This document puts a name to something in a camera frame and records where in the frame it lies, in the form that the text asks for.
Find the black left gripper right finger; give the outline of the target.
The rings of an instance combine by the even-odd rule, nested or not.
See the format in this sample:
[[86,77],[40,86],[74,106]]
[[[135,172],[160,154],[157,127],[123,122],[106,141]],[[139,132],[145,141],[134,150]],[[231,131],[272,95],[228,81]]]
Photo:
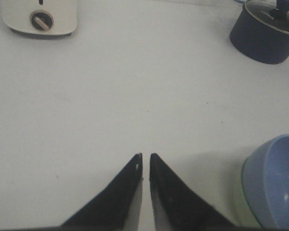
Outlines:
[[158,154],[150,156],[149,180],[156,228],[234,227],[194,193]]

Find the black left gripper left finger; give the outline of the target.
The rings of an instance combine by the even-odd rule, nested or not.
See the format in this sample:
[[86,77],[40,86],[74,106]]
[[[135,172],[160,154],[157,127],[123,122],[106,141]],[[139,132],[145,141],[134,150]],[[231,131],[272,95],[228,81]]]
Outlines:
[[143,157],[135,154],[111,182],[62,227],[138,227]]

